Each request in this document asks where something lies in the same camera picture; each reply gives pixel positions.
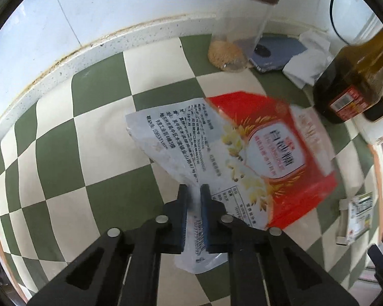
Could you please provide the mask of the green white checkered mat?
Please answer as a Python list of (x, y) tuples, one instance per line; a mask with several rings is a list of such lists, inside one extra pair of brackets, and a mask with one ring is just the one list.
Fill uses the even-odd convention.
[[(129, 113), (234, 91), (310, 106), (281, 72), (222, 73), (207, 60), (210, 35), (174, 38), (118, 53), (61, 82), (33, 104), (0, 144), (3, 260), (30, 299), (109, 227), (138, 227), (175, 199), (178, 184), (140, 151)], [(354, 125), (323, 121), (338, 185), (287, 234), (345, 289), (358, 283), (379, 239), (374, 156)], [(375, 193), (369, 232), (336, 244), (338, 202)], [(225, 264), (194, 275), (162, 256), (158, 305), (230, 305)]]

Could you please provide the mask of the small white carton box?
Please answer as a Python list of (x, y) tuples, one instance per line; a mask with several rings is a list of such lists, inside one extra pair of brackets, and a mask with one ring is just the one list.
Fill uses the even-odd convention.
[(336, 235), (337, 245), (351, 245), (370, 229), (373, 199), (373, 193), (368, 192), (339, 201), (340, 222)]

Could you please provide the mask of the white crumpled paper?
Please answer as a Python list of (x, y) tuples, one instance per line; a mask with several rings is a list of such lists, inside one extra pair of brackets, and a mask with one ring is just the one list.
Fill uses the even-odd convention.
[(333, 60), (330, 41), (313, 30), (299, 36), (299, 42), (306, 48), (303, 53), (293, 56), (282, 69), (282, 73), (296, 87), (313, 86)]

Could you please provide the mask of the brown sauce bottle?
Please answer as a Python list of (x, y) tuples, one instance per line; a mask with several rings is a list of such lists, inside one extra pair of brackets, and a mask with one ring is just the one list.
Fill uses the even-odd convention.
[(375, 105), (383, 92), (383, 28), (371, 40), (345, 46), (313, 86), (315, 109), (341, 124)]

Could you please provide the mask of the clear jar brown lid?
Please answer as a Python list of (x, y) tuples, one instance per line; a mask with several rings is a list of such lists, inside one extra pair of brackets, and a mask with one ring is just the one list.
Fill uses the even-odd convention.
[(220, 0), (207, 52), (222, 71), (244, 70), (279, 0)]

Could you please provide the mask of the red white sugar bag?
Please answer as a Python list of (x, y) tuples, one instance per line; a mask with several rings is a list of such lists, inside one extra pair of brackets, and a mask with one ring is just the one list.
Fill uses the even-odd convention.
[(244, 91), (147, 108), (126, 116), (129, 135), (191, 193), (176, 267), (202, 274), (227, 257), (209, 253), (200, 188), (256, 229), (284, 229), (336, 187), (333, 147), (313, 108)]

